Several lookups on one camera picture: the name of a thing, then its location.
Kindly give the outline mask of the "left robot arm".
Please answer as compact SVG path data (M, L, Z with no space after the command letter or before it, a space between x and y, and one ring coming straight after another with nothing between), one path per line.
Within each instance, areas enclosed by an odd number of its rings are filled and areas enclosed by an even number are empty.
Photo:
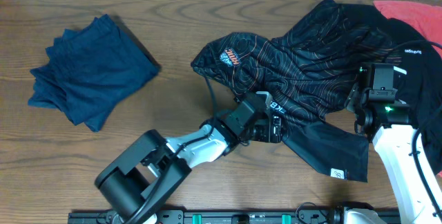
M142 134L95 179L95 186L123 223L153 219L192 169L249 141L280 142L281 119L270 111L236 109L211 118L196 132L165 138Z

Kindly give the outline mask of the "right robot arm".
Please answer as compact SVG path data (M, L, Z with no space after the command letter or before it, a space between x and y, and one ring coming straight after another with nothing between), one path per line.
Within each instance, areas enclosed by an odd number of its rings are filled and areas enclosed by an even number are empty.
M355 83L345 103L356 116L355 132L380 156L402 223L440 223L441 189L427 160L420 127L411 107L393 90L361 88Z

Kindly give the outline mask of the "black orange patterned jersey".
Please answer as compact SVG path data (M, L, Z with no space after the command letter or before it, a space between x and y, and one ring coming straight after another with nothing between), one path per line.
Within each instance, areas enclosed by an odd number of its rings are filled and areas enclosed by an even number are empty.
M240 97L266 91L282 121L282 141L318 173L367 181L368 142L326 122L341 111L362 63L395 43L372 21L372 6L323 0L285 35L233 32L208 43L191 68Z

